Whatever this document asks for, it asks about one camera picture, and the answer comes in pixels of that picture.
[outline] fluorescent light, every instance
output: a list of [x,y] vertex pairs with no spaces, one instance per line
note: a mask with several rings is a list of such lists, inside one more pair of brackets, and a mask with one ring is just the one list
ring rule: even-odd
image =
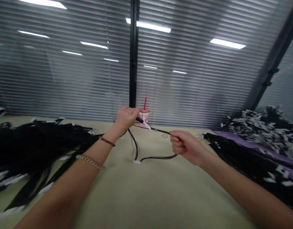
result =
[[224,41],[224,40],[220,40],[220,39],[212,39],[210,41],[210,43],[214,43],[214,44],[217,44],[217,45],[223,45],[223,46],[228,46],[228,47],[231,47],[231,48],[236,48],[236,49],[242,49],[244,48],[246,45],[241,45],[241,44],[237,44],[237,43],[233,43],[233,42],[229,42],[229,41]]
[[102,46],[102,45],[96,45],[96,44],[93,44],[93,43],[87,43],[87,42],[82,42],[80,41],[82,44],[84,45],[90,45],[90,46],[95,46],[95,47],[99,47],[99,48],[106,48],[108,49],[106,46]]
[[52,6],[62,9],[67,9],[62,3],[50,0],[19,0],[27,3],[37,4],[37,5],[45,5],[45,6]]
[[25,45],[24,47],[25,47],[25,48],[32,48],[32,49],[35,49],[33,46],[29,46],[29,45]]
[[119,62],[118,60],[111,60],[111,59],[105,59],[105,60]]
[[[155,67],[151,67],[151,66],[146,66],[146,65],[144,65],[144,67],[149,67],[149,68],[155,68]],[[155,68],[155,69],[157,69],[157,68]]]
[[82,54],[79,54],[79,53],[75,53],[75,52],[68,52],[68,51],[62,51],[62,52],[65,52],[65,53],[69,53],[69,54],[75,54],[75,55],[79,55],[79,56],[82,56]]
[[181,73],[181,74],[187,74],[185,72],[179,72],[179,71],[174,71],[174,70],[173,70],[173,72],[177,72],[177,73]]
[[17,30],[17,31],[20,32],[20,33],[26,33],[26,34],[30,34],[30,35],[34,35],[34,36],[38,36],[38,37],[46,37],[46,38],[49,38],[48,36],[40,35],[40,34],[37,34],[37,33],[30,33],[30,32],[19,31],[19,30]]
[[[130,18],[126,18],[126,22],[128,24],[131,23],[131,19]],[[153,30],[158,30],[158,31],[162,31],[162,32],[167,32],[170,33],[171,29],[167,28],[167,27],[162,27],[162,26],[158,26],[158,25],[153,25],[153,24],[149,24],[149,23],[144,23],[144,22],[140,22],[137,21],[137,26],[138,27],[143,27],[143,28],[147,28],[147,29],[153,29]]]

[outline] beaded bracelet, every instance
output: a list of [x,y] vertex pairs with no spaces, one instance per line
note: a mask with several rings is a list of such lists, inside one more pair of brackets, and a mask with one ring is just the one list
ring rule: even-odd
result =
[[110,144],[112,147],[115,147],[116,145],[110,141],[107,141],[105,138],[100,137],[100,139],[108,144]]
[[101,165],[100,163],[98,163],[98,162],[94,161],[93,159],[91,159],[90,157],[84,156],[82,154],[76,155],[75,158],[87,161],[87,162],[89,162],[90,164],[92,164],[94,167],[96,167],[99,170],[104,170],[105,169],[105,167],[103,165]]

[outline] forearm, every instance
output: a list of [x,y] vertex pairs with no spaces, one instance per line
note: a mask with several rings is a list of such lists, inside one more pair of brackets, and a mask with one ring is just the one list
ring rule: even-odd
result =
[[[115,143],[124,130],[113,125],[103,138]],[[104,164],[112,146],[98,140],[84,155]],[[99,170],[84,160],[77,160],[28,212],[16,228],[67,228]]]
[[293,228],[293,211],[288,206],[216,155],[208,154],[201,168],[263,228]]

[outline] beige table surface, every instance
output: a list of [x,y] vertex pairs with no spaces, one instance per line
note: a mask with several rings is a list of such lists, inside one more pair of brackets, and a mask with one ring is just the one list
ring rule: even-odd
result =
[[[0,123],[13,126],[30,122],[31,117],[5,116]],[[112,125],[65,119],[62,123],[95,128],[104,133]],[[155,127],[161,130],[186,130],[201,138],[203,129]],[[138,159],[173,155],[170,139],[138,127],[131,131],[140,146]],[[211,152],[207,140],[203,145]],[[148,159],[133,163],[129,133],[116,143],[102,171],[92,184],[73,219],[73,228],[256,228],[244,210],[208,174],[183,157],[170,160]],[[55,171],[62,162],[54,165]],[[0,213],[7,207],[22,181],[0,193]],[[39,195],[22,212],[0,219],[0,228],[13,228],[43,196]]]

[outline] horizontal blinds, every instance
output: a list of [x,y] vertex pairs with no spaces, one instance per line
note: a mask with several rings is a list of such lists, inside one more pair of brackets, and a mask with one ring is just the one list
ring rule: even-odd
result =
[[139,21],[171,32],[139,28],[137,106],[147,97],[153,125],[218,128],[244,109],[292,6],[293,0],[141,0]]
[[0,1],[0,106],[16,115],[109,121],[129,103],[130,1],[60,3],[67,9]]
[[279,72],[274,74],[272,85],[267,87],[257,110],[267,105],[281,105],[283,116],[293,121],[293,40],[279,64]]

